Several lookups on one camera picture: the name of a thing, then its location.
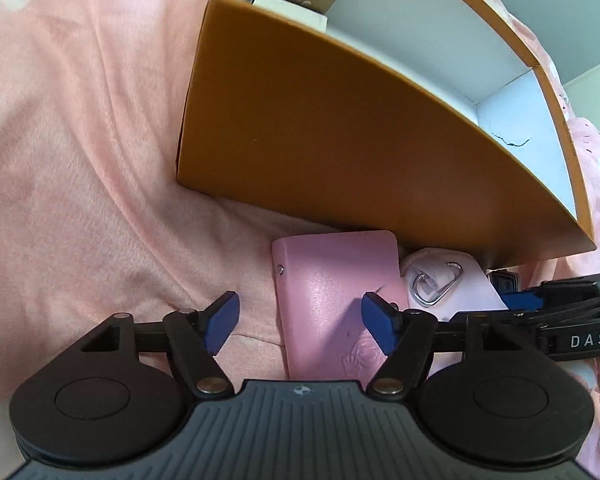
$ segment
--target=pink leather cover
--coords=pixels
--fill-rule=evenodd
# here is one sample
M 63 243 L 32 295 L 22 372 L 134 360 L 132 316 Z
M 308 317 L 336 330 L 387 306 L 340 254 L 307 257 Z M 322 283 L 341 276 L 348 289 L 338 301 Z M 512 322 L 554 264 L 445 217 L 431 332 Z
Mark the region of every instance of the pink leather cover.
M 378 292 L 400 309 L 408 303 L 389 231 L 301 235 L 272 245 L 278 307 L 291 380 L 359 380 L 384 355 L 365 329 L 360 302 Z

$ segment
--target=crosshair logo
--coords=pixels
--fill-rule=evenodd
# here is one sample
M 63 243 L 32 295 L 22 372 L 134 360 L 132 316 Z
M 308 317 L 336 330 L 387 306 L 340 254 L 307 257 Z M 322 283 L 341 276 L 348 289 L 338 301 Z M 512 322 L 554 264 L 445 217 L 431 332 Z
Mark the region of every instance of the crosshair logo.
M 313 390 L 311 388 L 309 388 L 308 386 L 304 386 L 304 384 L 301 384 L 300 386 L 296 386 L 293 390 L 291 390 L 293 393 L 295 393 L 296 395 L 299 395 L 301 397 L 310 394 Z

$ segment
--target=black device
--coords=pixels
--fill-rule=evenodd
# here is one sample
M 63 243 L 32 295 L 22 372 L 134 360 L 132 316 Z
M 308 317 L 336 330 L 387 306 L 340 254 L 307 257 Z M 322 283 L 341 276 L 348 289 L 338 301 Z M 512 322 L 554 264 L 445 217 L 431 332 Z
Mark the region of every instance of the black device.
M 527 308 L 449 322 L 365 294 L 362 319 L 388 355 L 366 391 L 247 380 L 236 394 L 212 357 L 238 321 L 234 292 L 161 322 L 114 314 L 17 389 L 27 461 L 10 478 L 591 479 L 574 458 L 592 401 L 554 360 L 600 356 L 600 275 L 518 294 L 508 300 Z M 427 379 L 442 351 L 464 358 Z M 167 354 L 173 377 L 138 352 Z

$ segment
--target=open storage box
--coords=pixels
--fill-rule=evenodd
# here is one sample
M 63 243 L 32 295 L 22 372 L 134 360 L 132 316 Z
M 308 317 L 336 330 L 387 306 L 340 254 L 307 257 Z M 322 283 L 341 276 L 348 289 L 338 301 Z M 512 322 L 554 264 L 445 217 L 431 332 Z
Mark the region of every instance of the open storage box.
M 336 0 L 326 33 L 209 0 L 178 181 L 488 267 L 592 250 L 534 54 L 484 0 Z

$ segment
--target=metal rivet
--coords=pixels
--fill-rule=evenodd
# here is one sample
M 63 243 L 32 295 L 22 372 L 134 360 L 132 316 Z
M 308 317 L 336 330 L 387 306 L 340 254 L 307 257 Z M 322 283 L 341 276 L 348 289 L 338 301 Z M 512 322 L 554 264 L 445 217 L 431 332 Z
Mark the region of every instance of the metal rivet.
M 398 379 L 385 377 L 378 379 L 373 384 L 373 389 L 383 395 L 399 394 L 404 389 L 404 384 Z
M 196 387 L 204 394 L 221 394 L 229 387 L 229 383 L 221 377 L 205 377 L 198 381 Z

